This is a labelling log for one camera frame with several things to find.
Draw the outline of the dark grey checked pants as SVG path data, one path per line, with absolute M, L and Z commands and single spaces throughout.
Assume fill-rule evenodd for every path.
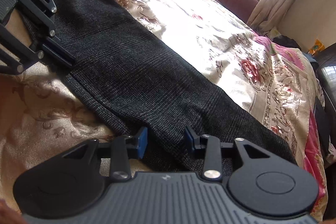
M 286 141 L 138 23 L 115 0 L 54 0 L 61 46 L 76 64 L 63 84 L 115 134 L 149 129 L 144 163 L 197 171 L 183 132 L 232 142 L 243 137 L 294 162 Z

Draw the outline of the floral satin bedspread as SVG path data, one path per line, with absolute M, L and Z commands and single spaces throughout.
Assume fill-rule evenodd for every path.
M 115 1 L 288 143 L 318 181 L 312 215 L 321 220 L 328 193 L 313 108 L 324 97 L 307 58 L 257 35 L 215 0 Z M 21 173 L 85 139 L 108 141 L 117 133 L 45 65 L 1 75 L 1 199 L 17 209 L 13 184 Z

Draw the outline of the dark wooden headboard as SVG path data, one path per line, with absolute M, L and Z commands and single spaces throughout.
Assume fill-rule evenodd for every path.
M 333 44 L 315 57 L 317 76 L 325 98 L 325 113 L 330 125 L 329 146 L 325 166 L 335 163 L 335 48 Z

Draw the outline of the black clothes pile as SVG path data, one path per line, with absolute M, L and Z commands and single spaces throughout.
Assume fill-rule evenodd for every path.
M 291 39 L 284 35 L 274 37 L 273 42 L 282 47 L 297 48 L 300 51 L 302 50 L 302 48 L 298 45 L 298 43 L 294 39 Z

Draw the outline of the yellow orange box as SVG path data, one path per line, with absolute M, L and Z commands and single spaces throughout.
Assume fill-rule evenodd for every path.
M 323 51 L 325 49 L 325 46 L 323 43 L 319 40 L 316 39 L 314 45 L 309 49 L 309 53 L 311 55 L 316 55 L 317 53 Z

